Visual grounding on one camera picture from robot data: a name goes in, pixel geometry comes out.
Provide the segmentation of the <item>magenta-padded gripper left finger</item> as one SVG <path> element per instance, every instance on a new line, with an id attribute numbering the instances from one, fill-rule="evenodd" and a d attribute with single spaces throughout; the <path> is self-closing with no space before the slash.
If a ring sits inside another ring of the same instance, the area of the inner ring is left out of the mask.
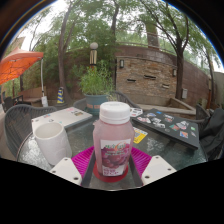
<path id="1" fill-rule="evenodd" d="M 94 147 L 91 146 L 73 158 L 63 158 L 50 170 L 50 173 L 76 185 L 88 187 L 90 185 L 94 164 Z"/>

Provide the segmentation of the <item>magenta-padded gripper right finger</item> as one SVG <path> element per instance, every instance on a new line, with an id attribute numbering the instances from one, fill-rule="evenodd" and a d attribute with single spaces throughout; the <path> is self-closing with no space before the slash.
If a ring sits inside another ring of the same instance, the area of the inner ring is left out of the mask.
<path id="1" fill-rule="evenodd" d="M 137 148 L 131 150 L 129 166 L 137 187 L 150 184 L 176 171 L 161 156 L 150 156 Z"/>

